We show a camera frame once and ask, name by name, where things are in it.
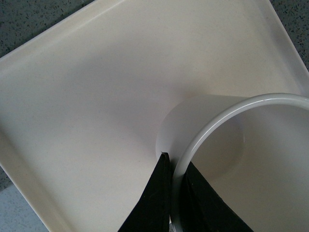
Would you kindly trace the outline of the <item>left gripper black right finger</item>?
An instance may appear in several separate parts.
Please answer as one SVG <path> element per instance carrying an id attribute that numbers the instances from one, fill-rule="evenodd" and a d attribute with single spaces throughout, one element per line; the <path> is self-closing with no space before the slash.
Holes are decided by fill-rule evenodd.
<path id="1" fill-rule="evenodd" d="M 182 228 L 185 232 L 251 232 L 222 200 L 193 163 L 182 180 Z"/>

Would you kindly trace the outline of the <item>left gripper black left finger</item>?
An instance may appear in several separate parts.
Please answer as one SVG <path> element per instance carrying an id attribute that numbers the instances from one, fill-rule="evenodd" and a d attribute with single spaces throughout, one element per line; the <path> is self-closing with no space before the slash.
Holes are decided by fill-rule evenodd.
<path id="1" fill-rule="evenodd" d="M 120 232 L 168 232 L 171 199 L 171 166 L 162 153 L 150 179 Z"/>

